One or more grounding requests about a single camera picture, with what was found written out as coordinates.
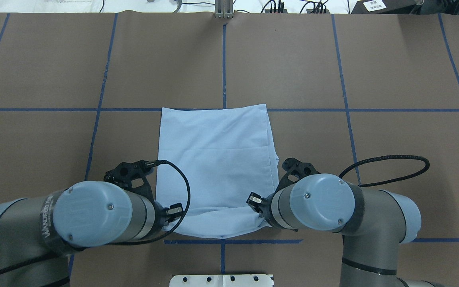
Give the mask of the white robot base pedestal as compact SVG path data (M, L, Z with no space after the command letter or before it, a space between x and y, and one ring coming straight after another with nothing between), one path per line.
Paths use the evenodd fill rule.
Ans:
M175 275L170 287L274 287L275 280L269 274L208 274Z

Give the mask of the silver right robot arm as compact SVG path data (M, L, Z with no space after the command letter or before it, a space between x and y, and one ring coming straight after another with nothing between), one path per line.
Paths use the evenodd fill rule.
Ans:
M370 184L343 179L356 167L392 159L419 160L424 167L410 175ZM319 173L309 162L288 158L282 164L286 174L275 192L266 197L251 192L247 204L277 229L341 234L341 287L438 287L437 282L397 276L399 246L412 242L422 226L416 203L400 194L373 189L419 176L429 167L430 162L422 156L384 155L361 160L333 175Z

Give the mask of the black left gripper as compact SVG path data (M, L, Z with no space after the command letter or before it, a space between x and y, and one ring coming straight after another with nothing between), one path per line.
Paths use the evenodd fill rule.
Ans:
M175 231L184 220L182 203L175 203L163 207L155 200L151 184L147 176L153 173L155 167L169 165L181 177L184 173L172 162L167 160L137 162L122 162L112 170L106 171L104 181L114 184L125 191L133 205L133 214L130 223L132 231L160 232L164 227L173 224L170 231Z

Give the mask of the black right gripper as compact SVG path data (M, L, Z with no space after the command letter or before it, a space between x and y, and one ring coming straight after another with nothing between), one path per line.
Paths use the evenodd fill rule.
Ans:
M273 210L279 210L277 207L273 207L273 198L278 196L280 191L287 187L292 187L303 178L320 174L311 163L301 162L295 158L284 160L282 169L286 171L286 174L279 180L272 194L262 197L257 193L251 192L246 200L249 207L263 218L273 218Z

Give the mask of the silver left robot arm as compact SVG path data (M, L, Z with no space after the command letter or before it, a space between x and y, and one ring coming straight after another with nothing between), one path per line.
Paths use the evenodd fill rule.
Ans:
M147 181L169 165L186 184L186 205L162 206ZM69 287L69 257L100 246L137 246L169 236L191 201L186 175L167 160L122 162L102 181L0 204L0 286Z

